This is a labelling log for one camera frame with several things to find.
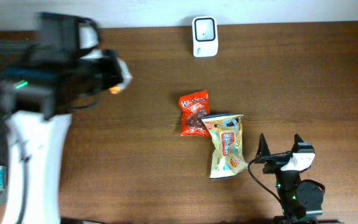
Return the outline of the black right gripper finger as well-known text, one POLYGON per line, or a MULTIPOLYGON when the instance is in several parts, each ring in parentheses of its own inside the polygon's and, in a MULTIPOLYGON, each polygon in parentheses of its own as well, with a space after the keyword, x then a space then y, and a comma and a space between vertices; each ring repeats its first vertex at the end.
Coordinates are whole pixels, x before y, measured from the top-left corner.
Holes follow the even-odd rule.
POLYGON ((265 140, 264 134, 261 133, 259 136, 259 145, 258 145, 258 149, 257 149, 256 155, 255 155, 255 158, 261 159, 263 157, 267 157, 270 155, 271 155, 271 153, 270 153, 268 144, 265 140))
POLYGON ((309 142, 304 142, 299 134, 294 135, 294 145, 292 147, 294 153, 314 153, 314 147, 309 142))

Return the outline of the yellow chips bag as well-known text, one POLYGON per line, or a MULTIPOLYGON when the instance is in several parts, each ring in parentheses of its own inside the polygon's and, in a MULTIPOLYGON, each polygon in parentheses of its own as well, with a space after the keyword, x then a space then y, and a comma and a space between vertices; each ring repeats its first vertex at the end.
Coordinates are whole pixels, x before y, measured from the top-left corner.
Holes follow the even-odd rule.
POLYGON ((242 114, 226 113, 201 119, 214 145, 210 179, 234 177, 247 168, 242 146, 242 117, 242 114))

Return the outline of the red snack bag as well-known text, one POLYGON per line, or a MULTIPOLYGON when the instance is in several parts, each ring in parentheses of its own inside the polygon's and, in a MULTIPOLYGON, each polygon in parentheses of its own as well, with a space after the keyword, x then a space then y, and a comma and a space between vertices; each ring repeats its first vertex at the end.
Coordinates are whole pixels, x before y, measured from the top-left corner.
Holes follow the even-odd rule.
POLYGON ((183 113, 181 136, 209 138, 210 133, 201 120, 204 116, 210 115, 208 91, 181 96, 179 105, 183 113))

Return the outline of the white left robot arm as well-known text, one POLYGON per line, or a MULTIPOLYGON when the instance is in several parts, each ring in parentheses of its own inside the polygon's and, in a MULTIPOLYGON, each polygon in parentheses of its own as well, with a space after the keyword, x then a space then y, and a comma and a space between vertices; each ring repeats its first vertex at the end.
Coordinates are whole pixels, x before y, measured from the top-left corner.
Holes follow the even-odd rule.
POLYGON ((4 223, 68 223, 58 190, 74 101, 118 94, 132 79, 116 51, 99 48, 90 18, 43 12, 38 38, 0 80, 9 153, 4 223))

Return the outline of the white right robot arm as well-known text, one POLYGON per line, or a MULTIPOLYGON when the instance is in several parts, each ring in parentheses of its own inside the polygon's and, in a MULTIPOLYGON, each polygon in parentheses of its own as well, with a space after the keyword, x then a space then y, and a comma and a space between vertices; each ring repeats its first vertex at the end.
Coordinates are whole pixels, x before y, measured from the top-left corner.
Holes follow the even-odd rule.
POLYGON ((276 178, 277 193, 273 196, 278 200, 283 215, 275 216, 273 223, 320 223, 318 217, 323 214, 325 186, 300 177, 311 167, 315 155, 312 144, 302 140, 299 134, 294 135, 290 151, 277 154, 270 152, 264 135, 260 135, 255 159, 250 164, 262 164, 262 172, 276 178))

